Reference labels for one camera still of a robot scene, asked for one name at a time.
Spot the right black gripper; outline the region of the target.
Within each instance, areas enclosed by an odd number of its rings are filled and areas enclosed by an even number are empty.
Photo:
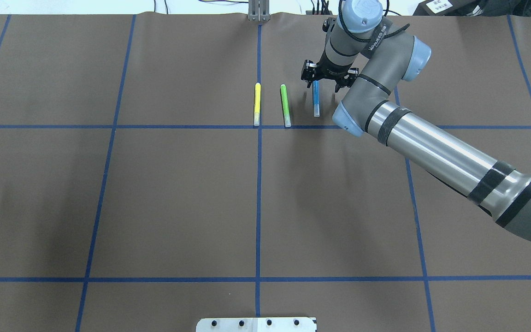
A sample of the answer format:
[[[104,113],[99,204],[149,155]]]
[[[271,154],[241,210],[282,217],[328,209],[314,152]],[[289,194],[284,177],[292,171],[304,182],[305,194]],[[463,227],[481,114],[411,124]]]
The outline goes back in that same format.
[[[301,80],[307,82],[307,88],[310,88],[315,81],[322,79],[329,79],[336,82],[335,92],[339,92],[341,88],[350,88],[356,78],[360,75],[360,70],[356,67],[350,69],[340,69],[334,72],[330,69],[325,69],[323,65],[314,63],[306,59],[301,69]]]

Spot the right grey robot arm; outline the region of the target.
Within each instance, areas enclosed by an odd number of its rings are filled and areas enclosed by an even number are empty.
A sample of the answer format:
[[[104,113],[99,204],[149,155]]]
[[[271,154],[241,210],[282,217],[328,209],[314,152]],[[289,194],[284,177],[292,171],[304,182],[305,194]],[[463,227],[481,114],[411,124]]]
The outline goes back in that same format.
[[[414,80],[431,57],[431,48],[406,29],[393,26],[377,0],[342,0],[337,17],[323,24],[322,56],[304,61],[301,79],[308,88],[322,79],[348,88],[332,116],[337,126],[371,135],[531,242],[531,174],[389,101],[397,84]]]

